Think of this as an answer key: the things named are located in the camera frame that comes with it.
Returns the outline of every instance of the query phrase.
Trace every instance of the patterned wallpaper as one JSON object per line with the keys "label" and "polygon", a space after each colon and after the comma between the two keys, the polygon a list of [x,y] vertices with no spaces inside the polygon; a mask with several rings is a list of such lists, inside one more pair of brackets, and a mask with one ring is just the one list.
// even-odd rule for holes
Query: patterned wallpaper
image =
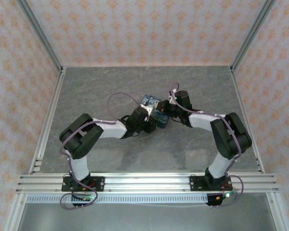
{"label": "patterned wallpaper", "polygon": [[289,0],[277,0],[236,72],[265,170],[278,173],[289,215]]}
{"label": "patterned wallpaper", "polygon": [[63,65],[230,65],[265,0],[28,2]]}
{"label": "patterned wallpaper", "polygon": [[0,231],[28,171],[57,79],[15,0],[0,0]]}

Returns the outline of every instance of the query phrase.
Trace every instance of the blue object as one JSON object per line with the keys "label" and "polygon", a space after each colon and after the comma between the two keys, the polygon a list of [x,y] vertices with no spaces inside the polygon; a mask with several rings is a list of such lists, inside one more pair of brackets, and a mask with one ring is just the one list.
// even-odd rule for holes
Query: blue object
{"label": "blue object", "polygon": [[153,111],[151,117],[158,122],[159,128],[165,128],[168,123],[169,116],[162,114],[156,109],[156,105],[158,104],[158,102],[161,101],[162,101],[161,99],[156,98],[152,95],[145,95],[143,100],[141,101],[141,104],[144,106],[152,106]]}

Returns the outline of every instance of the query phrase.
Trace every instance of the gray marble surface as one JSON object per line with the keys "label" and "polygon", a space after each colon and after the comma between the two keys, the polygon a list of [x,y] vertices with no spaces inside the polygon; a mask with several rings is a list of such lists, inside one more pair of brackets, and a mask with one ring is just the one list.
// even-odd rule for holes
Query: gray marble surface
{"label": "gray marble surface", "polygon": [[[234,84],[227,66],[172,67],[82,67],[68,68],[53,118],[41,171],[68,171],[66,158],[59,154],[59,134],[76,118],[88,113],[111,120],[107,98],[126,92],[139,102],[151,94],[166,99],[173,83],[189,93],[193,108],[218,114],[236,112],[243,119]],[[124,95],[112,98],[110,108],[121,118],[136,104]],[[90,171],[203,171],[217,153],[213,134],[169,121],[165,129],[141,133],[124,140],[100,139],[88,154]],[[257,169],[252,148],[232,169]]]}

